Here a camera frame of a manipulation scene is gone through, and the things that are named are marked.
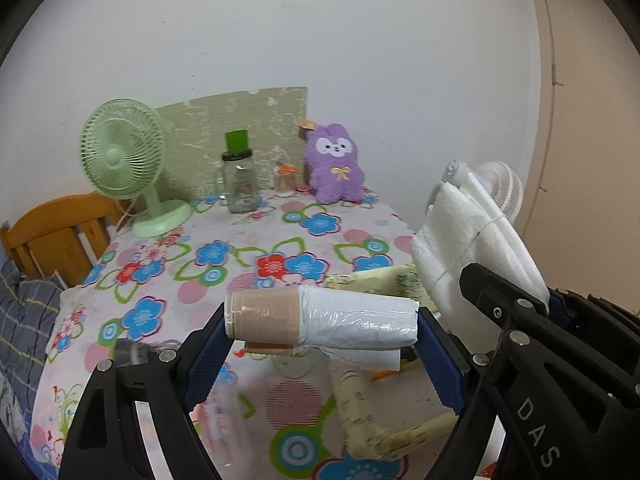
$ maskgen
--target white towel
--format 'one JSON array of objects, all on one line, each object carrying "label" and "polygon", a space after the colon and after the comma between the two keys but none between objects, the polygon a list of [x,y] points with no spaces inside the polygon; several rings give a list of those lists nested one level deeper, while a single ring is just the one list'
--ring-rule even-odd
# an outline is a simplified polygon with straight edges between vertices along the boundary
[{"label": "white towel", "polygon": [[529,251],[472,174],[461,189],[442,185],[411,241],[411,253],[422,285],[472,353],[495,349],[500,328],[462,297],[458,280],[468,264],[481,264],[548,304],[549,292]]}]

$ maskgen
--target glass jar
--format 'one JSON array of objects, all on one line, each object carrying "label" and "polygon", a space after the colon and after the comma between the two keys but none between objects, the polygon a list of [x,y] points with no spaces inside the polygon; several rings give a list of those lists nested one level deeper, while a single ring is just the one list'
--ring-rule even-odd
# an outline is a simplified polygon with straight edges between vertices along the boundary
[{"label": "glass jar", "polygon": [[249,213],[258,209],[260,192],[252,150],[222,156],[226,206],[230,213]]}]

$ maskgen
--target stuffed animal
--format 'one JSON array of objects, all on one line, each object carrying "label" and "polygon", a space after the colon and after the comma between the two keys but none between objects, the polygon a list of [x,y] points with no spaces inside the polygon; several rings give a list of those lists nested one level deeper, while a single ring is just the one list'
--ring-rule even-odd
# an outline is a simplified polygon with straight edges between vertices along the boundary
[{"label": "stuffed animal", "polygon": [[364,172],[358,166],[358,149],[341,124],[317,126],[306,133],[305,162],[316,200],[359,202],[364,198]]}]

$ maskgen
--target fan grille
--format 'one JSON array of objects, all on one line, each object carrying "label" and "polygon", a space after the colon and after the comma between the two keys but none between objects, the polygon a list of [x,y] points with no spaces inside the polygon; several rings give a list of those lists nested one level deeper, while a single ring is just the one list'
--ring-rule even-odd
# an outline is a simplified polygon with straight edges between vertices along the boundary
[{"label": "fan grille", "polygon": [[108,101],[82,130],[82,170],[100,193],[133,198],[158,179],[164,133],[164,123],[152,108],[132,99]]}]

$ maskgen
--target plaid bedding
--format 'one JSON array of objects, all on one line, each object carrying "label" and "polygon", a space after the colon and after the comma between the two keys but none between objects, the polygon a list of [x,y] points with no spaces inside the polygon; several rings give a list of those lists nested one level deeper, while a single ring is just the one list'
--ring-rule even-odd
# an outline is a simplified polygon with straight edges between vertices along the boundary
[{"label": "plaid bedding", "polygon": [[60,310],[51,280],[23,280],[11,260],[0,269],[0,423],[38,478],[54,480],[53,466],[33,458],[31,412]]}]

